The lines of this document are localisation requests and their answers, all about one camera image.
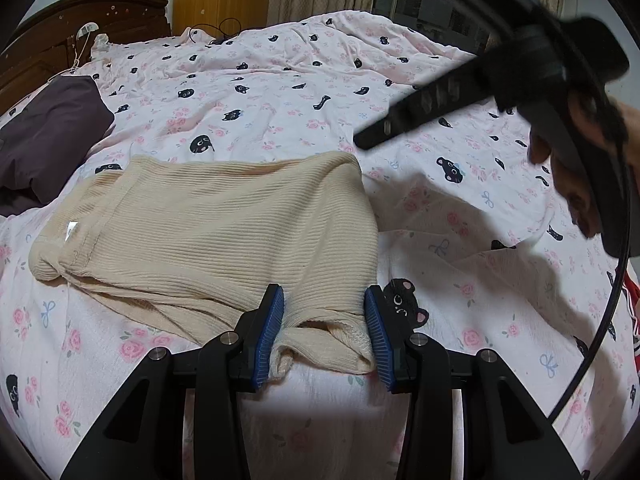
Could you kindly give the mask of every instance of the ribbed fabric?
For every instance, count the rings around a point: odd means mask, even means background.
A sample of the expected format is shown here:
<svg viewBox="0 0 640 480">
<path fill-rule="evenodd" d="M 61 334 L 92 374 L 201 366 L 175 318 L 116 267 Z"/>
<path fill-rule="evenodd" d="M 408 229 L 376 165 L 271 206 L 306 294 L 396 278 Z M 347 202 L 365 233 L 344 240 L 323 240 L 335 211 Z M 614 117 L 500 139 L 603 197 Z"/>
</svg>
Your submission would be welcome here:
<svg viewBox="0 0 640 480">
<path fill-rule="evenodd" d="M 70 221 L 78 225 L 65 242 Z M 63 276 L 140 323 L 204 344 L 258 307 L 268 283 L 286 309 L 271 354 L 373 369 L 362 311 L 376 281 L 377 227 L 354 156 L 273 164 L 134 157 L 63 200 L 31 248 L 38 280 Z"/>
</svg>

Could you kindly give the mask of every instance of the bed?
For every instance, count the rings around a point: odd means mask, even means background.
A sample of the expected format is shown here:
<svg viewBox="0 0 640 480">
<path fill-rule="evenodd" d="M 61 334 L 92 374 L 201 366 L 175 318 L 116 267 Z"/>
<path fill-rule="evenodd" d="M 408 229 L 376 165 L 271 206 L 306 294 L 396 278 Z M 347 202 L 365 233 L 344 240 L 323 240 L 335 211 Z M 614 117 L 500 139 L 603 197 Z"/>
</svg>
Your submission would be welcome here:
<svg viewBox="0 0 640 480">
<path fill-rule="evenodd" d="M 60 477 L 150 348 L 194 348 L 66 283 L 39 283 L 26 265 L 76 183 L 138 154 L 180 163 L 354 153 L 378 221 L 378 283 L 411 280 L 430 313 L 421 330 L 454 350 L 494 348 L 548 413 L 581 361 L 580 343 L 593 338 L 616 261 L 572 225 L 548 167 L 526 162 L 528 124 L 489 101 L 373 152 L 351 143 L 391 100 L 470 54 L 355 11 L 211 43 L 202 30 L 129 44 L 98 38 L 76 73 L 95 79 L 114 127 L 60 198 L 0 228 L 0 372 L 17 376 L 20 393 L 14 410 L 3 389 L 0 409 L 44 471 Z M 0 126 L 9 120 L 5 113 Z M 210 148 L 190 149 L 199 136 Z M 447 178 L 451 168 L 462 179 Z M 621 298 L 602 350 L 555 424 L 581 470 L 597 471 L 638 414 L 630 312 Z M 297 360 L 283 381 L 241 399 L 252 478 L 394 478 L 407 407 L 407 396 L 386 393 L 375 373 L 343 375 Z M 455 417 L 453 476 L 462 478 L 459 399 Z M 192 437 L 187 417 L 188 479 Z"/>
</svg>

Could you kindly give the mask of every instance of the metal screw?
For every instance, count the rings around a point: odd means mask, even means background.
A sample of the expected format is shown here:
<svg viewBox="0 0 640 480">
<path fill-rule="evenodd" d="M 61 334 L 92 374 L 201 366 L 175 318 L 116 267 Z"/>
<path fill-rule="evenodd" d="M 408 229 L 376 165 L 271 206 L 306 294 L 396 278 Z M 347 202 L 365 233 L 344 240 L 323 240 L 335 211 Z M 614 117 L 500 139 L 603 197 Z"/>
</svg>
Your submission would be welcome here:
<svg viewBox="0 0 640 480">
<path fill-rule="evenodd" d="M 156 346 L 152 348 L 147 354 L 152 361 L 159 361 L 166 357 L 166 348 L 163 346 Z"/>
<path fill-rule="evenodd" d="M 425 346 L 429 342 L 429 338 L 422 332 L 414 332 L 409 336 L 409 341 L 416 346 Z"/>
<path fill-rule="evenodd" d="M 487 363 L 495 363 L 498 360 L 498 356 L 493 350 L 482 350 L 480 358 Z"/>
<path fill-rule="evenodd" d="M 223 345 L 232 345 L 238 341 L 238 339 L 240 339 L 240 336 L 231 330 L 220 335 L 220 342 Z"/>
</svg>

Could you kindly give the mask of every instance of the human hand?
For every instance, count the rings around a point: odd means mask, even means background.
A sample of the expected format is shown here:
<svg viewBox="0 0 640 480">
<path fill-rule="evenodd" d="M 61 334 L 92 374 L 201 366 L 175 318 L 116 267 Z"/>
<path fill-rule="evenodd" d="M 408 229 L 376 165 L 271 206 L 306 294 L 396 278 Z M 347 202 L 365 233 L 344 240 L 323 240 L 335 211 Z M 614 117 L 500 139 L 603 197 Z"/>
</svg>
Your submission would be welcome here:
<svg viewBox="0 0 640 480">
<path fill-rule="evenodd" d="M 626 162 L 632 168 L 632 174 L 640 175 L 640 111 L 631 106 L 612 100 L 620 110 L 628 131 L 628 144 L 625 149 Z M 600 125 L 595 121 L 593 112 L 584 104 L 580 94 L 569 94 L 568 106 L 571 118 L 578 131 L 595 146 L 615 154 L 615 147 L 607 142 Z M 567 200 L 569 213 L 574 224 L 587 238 L 600 232 L 600 217 L 596 204 L 591 199 L 588 181 L 573 171 L 568 170 L 556 157 L 551 147 L 536 134 L 532 127 L 529 133 L 529 152 L 531 164 L 542 164 L 551 157 L 551 171 L 554 176 L 556 191 Z"/>
</svg>

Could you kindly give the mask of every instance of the dark purple pillow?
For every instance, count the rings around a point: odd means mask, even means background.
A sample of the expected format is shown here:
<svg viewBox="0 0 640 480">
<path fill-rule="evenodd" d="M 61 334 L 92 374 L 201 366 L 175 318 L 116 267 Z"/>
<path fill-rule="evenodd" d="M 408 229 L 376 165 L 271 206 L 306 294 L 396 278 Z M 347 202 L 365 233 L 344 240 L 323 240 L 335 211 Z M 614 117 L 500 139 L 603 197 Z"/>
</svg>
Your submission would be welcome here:
<svg viewBox="0 0 640 480">
<path fill-rule="evenodd" d="M 89 76 L 59 76 L 0 128 L 0 214 L 55 199 L 113 114 Z"/>
</svg>

